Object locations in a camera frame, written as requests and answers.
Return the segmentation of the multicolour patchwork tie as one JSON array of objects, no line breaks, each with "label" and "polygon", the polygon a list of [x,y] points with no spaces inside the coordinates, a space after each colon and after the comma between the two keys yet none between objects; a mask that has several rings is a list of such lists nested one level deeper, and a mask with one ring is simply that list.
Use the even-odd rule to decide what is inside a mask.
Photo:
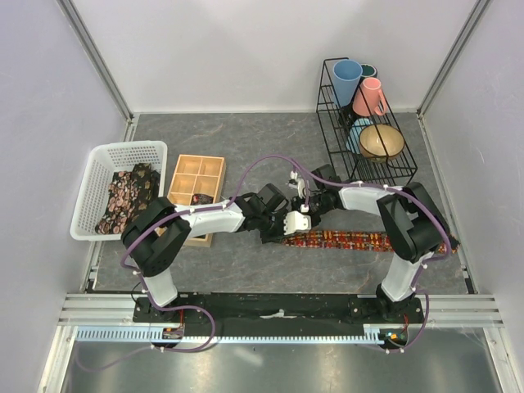
[{"label": "multicolour patchwork tie", "polygon": [[316,249],[393,252],[385,232],[312,230],[297,233],[281,241],[284,246]]}]

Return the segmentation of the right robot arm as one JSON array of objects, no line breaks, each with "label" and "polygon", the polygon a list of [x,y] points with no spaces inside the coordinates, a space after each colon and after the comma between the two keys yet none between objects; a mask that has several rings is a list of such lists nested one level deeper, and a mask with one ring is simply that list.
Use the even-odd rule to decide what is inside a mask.
[{"label": "right robot arm", "polygon": [[343,183],[325,165],[310,177],[332,206],[357,210],[382,219],[393,258],[376,290],[375,312],[380,320],[394,322],[413,301],[416,286],[427,265],[448,257],[454,240],[449,225],[421,183],[406,187],[355,181]]}]

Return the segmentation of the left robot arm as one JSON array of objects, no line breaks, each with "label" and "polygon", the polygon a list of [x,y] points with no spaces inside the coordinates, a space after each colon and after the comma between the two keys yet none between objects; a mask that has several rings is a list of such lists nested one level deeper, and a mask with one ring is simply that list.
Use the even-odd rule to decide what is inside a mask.
[{"label": "left robot arm", "polygon": [[162,322],[177,318],[178,290],[169,271],[188,239],[214,233],[257,230],[264,241],[283,235],[289,200],[273,184],[220,203],[183,206],[166,197],[154,200],[121,235],[126,256],[136,264],[151,312]]}]

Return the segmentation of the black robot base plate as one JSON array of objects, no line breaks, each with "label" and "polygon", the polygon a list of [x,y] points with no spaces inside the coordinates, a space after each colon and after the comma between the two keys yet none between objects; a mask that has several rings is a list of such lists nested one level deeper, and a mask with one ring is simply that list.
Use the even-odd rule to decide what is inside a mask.
[{"label": "black robot base plate", "polygon": [[422,323],[421,301],[413,301],[399,312],[383,313],[375,296],[353,294],[198,293],[183,292],[171,307],[199,306],[207,310],[216,327],[264,320],[292,320],[301,326],[311,323],[417,324]]}]

